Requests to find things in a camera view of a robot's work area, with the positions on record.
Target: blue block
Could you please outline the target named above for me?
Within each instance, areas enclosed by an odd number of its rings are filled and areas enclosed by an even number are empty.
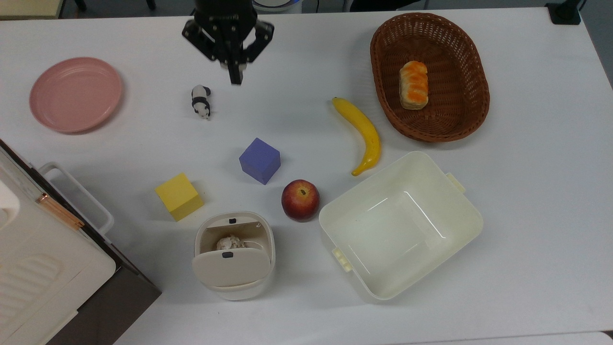
[[[240,166],[262,184],[268,183],[281,166],[281,154],[274,147],[256,138],[240,155]]]

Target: brown basket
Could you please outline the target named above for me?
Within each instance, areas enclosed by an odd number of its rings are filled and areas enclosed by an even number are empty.
[[[419,141],[466,137],[485,120],[490,93],[477,48],[464,30],[425,13],[398,15],[381,25],[370,42],[379,102],[394,128]],[[428,104],[400,104],[399,73],[412,60],[428,67]]]

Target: banana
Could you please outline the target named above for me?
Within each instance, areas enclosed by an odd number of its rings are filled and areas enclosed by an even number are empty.
[[[349,121],[353,127],[356,127],[358,132],[364,137],[364,143],[366,144],[364,157],[362,157],[360,165],[351,172],[353,176],[358,176],[366,169],[374,167],[379,161],[379,157],[381,156],[381,140],[379,139],[379,134],[368,117],[348,100],[334,97],[332,99],[332,104],[338,113]]]

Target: apple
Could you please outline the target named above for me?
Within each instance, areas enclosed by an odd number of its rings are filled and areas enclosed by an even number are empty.
[[[285,214],[296,222],[306,222],[319,209],[319,191],[308,181],[294,180],[281,194],[281,206]]]

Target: yellow cube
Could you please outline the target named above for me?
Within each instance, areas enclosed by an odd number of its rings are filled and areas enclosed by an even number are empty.
[[[177,222],[204,205],[184,172],[158,186],[155,192]]]

